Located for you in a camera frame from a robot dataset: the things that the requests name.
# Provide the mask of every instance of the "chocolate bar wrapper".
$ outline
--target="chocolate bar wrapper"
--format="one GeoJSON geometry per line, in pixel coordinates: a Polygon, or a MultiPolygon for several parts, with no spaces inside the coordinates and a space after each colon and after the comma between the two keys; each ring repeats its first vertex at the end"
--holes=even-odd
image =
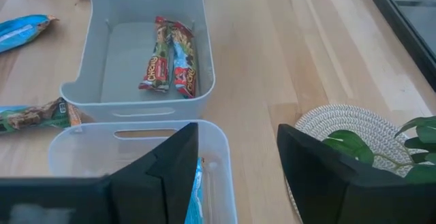
{"type": "Polygon", "coordinates": [[[0,108],[0,110],[0,133],[14,132],[28,127],[66,128],[72,123],[75,123],[74,125],[81,123],[77,110],[68,108],[67,102],[61,97],[43,106],[25,108],[16,106],[15,108],[0,108]]]}
{"type": "Polygon", "coordinates": [[[193,180],[191,198],[189,199],[188,211],[186,213],[185,224],[203,224],[203,189],[202,189],[202,169],[203,158],[197,160],[196,177],[193,180]]]}
{"type": "Polygon", "coordinates": [[[52,20],[50,15],[30,15],[0,24],[0,53],[34,40],[52,20]]]}
{"type": "Polygon", "coordinates": [[[185,98],[196,96],[196,55],[193,49],[191,30],[180,22],[171,28],[174,45],[174,83],[176,89],[185,98]]]}
{"type": "Polygon", "coordinates": [[[168,21],[158,16],[155,21],[157,40],[139,89],[166,92],[170,88],[168,75],[168,21]]]}

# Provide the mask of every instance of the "woven placemat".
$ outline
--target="woven placemat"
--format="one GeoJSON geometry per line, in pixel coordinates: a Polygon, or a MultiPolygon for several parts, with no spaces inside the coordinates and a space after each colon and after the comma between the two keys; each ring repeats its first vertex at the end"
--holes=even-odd
{"type": "MultiPolygon", "coordinates": [[[[295,124],[295,128],[319,141],[326,139],[332,132],[340,129],[353,131],[375,154],[381,155],[375,156],[373,167],[389,170],[402,177],[408,173],[411,166],[398,167],[385,159],[384,156],[394,159],[397,163],[411,163],[410,154],[421,152],[419,149],[404,147],[406,135],[401,134],[396,138],[394,137],[399,130],[395,125],[369,110],[356,106],[339,104],[320,106],[303,115],[295,124]]],[[[287,181],[286,186],[292,205],[300,217],[287,181]]]]}

